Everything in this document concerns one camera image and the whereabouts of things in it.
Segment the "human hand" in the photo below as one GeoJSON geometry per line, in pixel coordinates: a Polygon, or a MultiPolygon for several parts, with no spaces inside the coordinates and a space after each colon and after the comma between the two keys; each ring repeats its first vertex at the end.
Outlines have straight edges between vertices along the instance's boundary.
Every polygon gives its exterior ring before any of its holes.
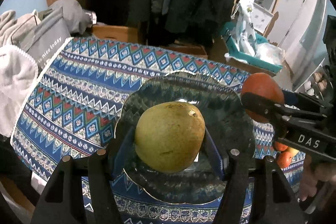
{"type": "Polygon", "coordinates": [[[321,163],[317,165],[314,172],[311,170],[310,164],[311,157],[306,154],[303,163],[303,175],[299,187],[299,198],[301,201],[305,201],[308,196],[314,196],[316,194],[316,184],[319,180],[328,181],[334,187],[336,186],[336,164],[321,163]]]}

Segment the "patterned tablecloth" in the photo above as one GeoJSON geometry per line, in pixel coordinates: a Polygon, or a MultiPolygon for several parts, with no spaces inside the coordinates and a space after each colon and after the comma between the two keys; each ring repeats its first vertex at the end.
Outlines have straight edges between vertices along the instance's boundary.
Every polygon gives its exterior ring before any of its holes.
{"type": "MultiPolygon", "coordinates": [[[[210,74],[222,84],[241,90],[248,74],[239,69],[155,47],[74,38],[56,57],[28,98],[16,125],[12,146],[22,161],[48,180],[64,155],[91,155],[113,137],[127,97],[149,78],[174,70],[210,74]]],[[[255,157],[275,156],[273,128],[255,122],[255,157]]],[[[304,154],[299,152],[285,175],[297,192],[304,154]]],[[[84,204],[92,210],[87,178],[84,204]]],[[[205,205],[171,205],[149,196],[122,174],[112,183],[125,223],[212,222],[220,198],[205,205]]],[[[246,189],[241,223],[251,210],[253,183],[246,189]]]]}

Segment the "teal tray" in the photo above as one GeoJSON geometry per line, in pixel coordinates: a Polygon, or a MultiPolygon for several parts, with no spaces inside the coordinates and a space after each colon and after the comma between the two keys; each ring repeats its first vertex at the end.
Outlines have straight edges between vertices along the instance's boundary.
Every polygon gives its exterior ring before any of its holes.
{"type": "MultiPolygon", "coordinates": [[[[269,70],[275,74],[278,73],[282,69],[282,65],[273,65],[266,61],[260,60],[258,58],[255,58],[253,56],[250,56],[248,54],[238,51],[236,48],[234,39],[231,36],[231,31],[233,30],[234,27],[235,27],[234,23],[227,22],[225,23],[220,33],[223,36],[224,41],[226,42],[226,46],[227,46],[228,53],[230,56],[238,58],[238,59],[246,60],[249,65],[262,68],[265,70],[269,70]]],[[[268,43],[268,40],[262,35],[257,34],[257,33],[255,35],[257,38],[256,40],[257,44],[268,43]]]]}

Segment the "orange fruit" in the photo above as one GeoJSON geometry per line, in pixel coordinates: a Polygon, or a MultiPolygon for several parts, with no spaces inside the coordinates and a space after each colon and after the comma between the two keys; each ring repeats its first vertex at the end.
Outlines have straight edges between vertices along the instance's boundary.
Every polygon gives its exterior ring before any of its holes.
{"type": "MultiPolygon", "coordinates": [[[[263,72],[252,74],[246,79],[241,89],[241,95],[245,92],[254,93],[281,105],[285,103],[284,94],[277,82],[275,82],[271,76],[263,72]]],[[[257,122],[269,122],[265,117],[250,110],[246,109],[246,113],[257,122]]]]}
{"type": "Polygon", "coordinates": [[[280,168],[286,168],[290,166],[290,164],[292,163],[291,153],[288,151],[282,152],[277,158],[277,163],[280,168]]]}
{"type": "Polygon", "coordinates": [[[284,144],[279,143],[279,142],[277,142],[277,141],[275,141],[275,142],[273,143],[273,147],[274,147],[274,149],[275,149],[276,151],[285,151],[285,150],[288,148],[287,145],[284,145],[284,144]]]}

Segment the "metal bolt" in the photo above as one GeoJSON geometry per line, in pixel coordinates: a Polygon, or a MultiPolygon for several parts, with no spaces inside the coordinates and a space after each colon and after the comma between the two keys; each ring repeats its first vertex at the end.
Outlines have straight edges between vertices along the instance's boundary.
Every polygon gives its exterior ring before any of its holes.
{"type": "Polygon", "coordinates": [[[105,153],[106,153],[106,150],[103,149],[103,148],[97,150],[97,154],[98,154],[99,156],[103,156],[103,155],[105,155],[105,153]]]}
{"type": "Polygon", "coordinates": [[[284,116],[282,116],[282,119],[288,122],[291,118],[284,115],[284,116]]]}
{"type": "Polygon", "coordinates": [[[62,161],[64,162],[67,162],[71,159],[71,157],[69,155],[65,155],[63,158],[62,158],[62,161]]]}
{"type": "Polygon", "coordinates": [[[233,156],[238,156],[240,152],[239,152],[238,149],[235,149],[235,148],[234,148],[234,149],[231,149],[231,150],[230,150],[230,153],[231,153],[233,156]]]}
{"type": "Polygon", "coordinates": [[[269,162],[273,162],[274,161],[274,158],[272,156],[270,156],[270,155],[265,156],[264,159],[266,161],[269,161],[269,162]]]}

